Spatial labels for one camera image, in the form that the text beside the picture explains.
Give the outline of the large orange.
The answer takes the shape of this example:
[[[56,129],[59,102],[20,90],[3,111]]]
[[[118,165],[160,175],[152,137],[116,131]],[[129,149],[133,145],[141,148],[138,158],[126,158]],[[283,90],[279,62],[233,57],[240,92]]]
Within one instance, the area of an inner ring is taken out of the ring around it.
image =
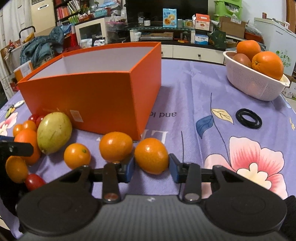
[[[14,138],[16,143],[21,143],[21,157],[26,164],[32,166],[39,161],[41,151],[37,143],[37,133],[31,129],[24,129],[20,131]]]

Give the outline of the small orange kumquat front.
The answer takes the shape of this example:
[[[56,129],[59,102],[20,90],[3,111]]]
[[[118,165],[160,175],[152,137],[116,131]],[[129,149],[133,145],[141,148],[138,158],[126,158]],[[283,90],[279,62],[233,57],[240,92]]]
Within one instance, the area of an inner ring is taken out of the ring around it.
[[[5,168],[7,175],[15,183],[23,183],[29,174],[25,160],[19,156],[10,156]]]

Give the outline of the red cherry tomato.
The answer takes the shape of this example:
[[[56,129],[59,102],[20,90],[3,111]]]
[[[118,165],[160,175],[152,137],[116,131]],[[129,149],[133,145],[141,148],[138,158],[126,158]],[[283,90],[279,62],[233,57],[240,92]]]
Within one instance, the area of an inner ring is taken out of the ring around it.
[[[33,122],[35,123],[35,122],[37,121],[38,117],[39,117],[38,114],[32,114],[32,115],[28,118],[28,120],[29,120],[29,121],[33,121]]]
[[[25,185],[29,191],[36,190],[45,184],[46,182],[36,174],[29,174],[25,179]]]
[[[45,116],[41,115],[36,119],[36,126],[38,127]]]

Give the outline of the red cherry tomato front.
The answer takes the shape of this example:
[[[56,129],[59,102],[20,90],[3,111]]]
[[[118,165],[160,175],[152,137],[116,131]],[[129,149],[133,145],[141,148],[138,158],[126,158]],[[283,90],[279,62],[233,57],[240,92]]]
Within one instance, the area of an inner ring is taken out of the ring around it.
[[[25,185],[29,191],[36,190],[45,184],[46,182],[36,174],[29,174],[25,179]]]

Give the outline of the purple floral tablecloth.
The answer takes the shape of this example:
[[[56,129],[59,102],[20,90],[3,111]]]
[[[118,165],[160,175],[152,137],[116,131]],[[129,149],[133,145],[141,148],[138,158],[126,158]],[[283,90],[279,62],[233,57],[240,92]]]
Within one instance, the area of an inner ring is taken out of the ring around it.
[[[169,167],[135,161],[121,201],[104,203],[99,151],[105,134],[74,128],[94,157],[68,168],[61,151],[30,168],[46,185],[29,191],[1,162],[1,217],[21,240],[295,240],[295,112],[281,97],[238,91],[226,66],[162,60],[161,87],[140,140],[160,140],[181,163],[201,167],[202,199],[184,203]]]

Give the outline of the orange cardboard box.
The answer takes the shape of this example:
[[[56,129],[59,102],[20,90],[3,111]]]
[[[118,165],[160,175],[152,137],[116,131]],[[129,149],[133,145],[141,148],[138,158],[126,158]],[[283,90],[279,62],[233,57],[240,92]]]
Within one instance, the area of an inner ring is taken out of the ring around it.
[[[33,114],[63,112],[79,130],[118,131],[138,141],[161,87],[161,68],[159,42],[108,44],[61,54],[18,87]]]

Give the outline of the white plastic basket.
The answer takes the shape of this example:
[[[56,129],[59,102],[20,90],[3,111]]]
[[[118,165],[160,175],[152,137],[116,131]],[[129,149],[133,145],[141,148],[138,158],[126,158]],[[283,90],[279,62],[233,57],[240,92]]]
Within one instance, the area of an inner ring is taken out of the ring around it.
[[[262,101],[273,101],[290,86],[285,75],[280,81],[272,79],[233,60],[235,54],[233,51],[223,52],[227,78],[241,92]]]

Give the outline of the brown kiwi in basket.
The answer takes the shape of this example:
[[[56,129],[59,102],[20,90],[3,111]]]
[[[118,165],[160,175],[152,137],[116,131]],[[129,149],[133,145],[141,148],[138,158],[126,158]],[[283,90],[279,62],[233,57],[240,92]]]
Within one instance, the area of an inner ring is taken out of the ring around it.
[[[248,67],[248,68],[251,68],[251,61],[250,59],[245,55],[245,54],[242,54],[242,53],[237,53],[233,56],[232,58],[234,61]]]

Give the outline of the orange in basket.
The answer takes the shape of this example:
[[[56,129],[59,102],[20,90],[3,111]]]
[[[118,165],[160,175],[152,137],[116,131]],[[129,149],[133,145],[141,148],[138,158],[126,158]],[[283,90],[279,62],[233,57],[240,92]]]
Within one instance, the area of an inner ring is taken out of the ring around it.
[[[245,40],[237,44],[236,52],[245,54],[250,61],[252,61],[253,57],[261,52],[261,48],[258,42],[254,40]]]
[[[252,58],[252,69],[275,80],[281,80],[284,66],[280,57],[274,52],[264,51]]]

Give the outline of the white air conditioner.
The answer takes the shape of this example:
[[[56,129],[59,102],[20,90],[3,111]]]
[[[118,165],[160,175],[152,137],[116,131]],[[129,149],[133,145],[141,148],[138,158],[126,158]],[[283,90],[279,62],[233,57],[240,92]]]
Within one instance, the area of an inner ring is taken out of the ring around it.
[[[56,25],[53,1],[31,0],[31,18],[36,36],[49,35]]]

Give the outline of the orange in basket back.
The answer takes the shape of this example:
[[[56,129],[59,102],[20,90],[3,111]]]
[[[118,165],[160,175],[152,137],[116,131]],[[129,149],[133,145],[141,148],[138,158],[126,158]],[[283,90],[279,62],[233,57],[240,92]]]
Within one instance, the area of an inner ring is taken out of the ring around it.
[[[258,42],[254,40],[245,40],[237,44],[236,52],[245,54],[250,61],[252,61],[253,57],[261,52],[261,48]]]

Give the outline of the white small cabinet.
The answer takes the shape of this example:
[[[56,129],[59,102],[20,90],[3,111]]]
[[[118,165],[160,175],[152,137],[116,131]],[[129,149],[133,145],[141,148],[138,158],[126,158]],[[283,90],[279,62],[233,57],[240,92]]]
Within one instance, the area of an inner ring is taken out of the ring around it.
[[[93,47],[95,41],[99,41],[99,45],[108,44],[107,22],[110,17],[94,18],[83,23],[75,25],[77,42],[80,48]]]

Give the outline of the blue snack bag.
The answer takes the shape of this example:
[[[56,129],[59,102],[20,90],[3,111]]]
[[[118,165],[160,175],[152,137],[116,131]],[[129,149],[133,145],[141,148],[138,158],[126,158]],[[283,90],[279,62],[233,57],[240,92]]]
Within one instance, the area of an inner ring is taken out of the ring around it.
[[[176,28],[177,27],[177,10],[163,8],[163,27]]]

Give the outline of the white freezer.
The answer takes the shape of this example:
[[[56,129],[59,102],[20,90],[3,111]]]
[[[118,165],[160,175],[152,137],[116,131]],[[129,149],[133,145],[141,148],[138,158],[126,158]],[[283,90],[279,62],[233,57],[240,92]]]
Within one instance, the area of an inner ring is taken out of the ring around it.
[[[261,32],[266,50],[277,54],[283,62],[284,73],[292,76],[295,68],[295,34],[270,19],[254,18],[254,26]]]

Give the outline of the green plastic shelf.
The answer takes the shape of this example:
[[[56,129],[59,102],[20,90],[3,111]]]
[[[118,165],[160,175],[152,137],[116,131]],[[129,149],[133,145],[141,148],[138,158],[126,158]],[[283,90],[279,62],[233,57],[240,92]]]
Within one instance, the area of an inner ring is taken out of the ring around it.
[[[241,0],[226,0],[214,1],[215,13],[214,20],[219,21],[221,16],[236,18],[241,20],[242,15],[242,1]]]

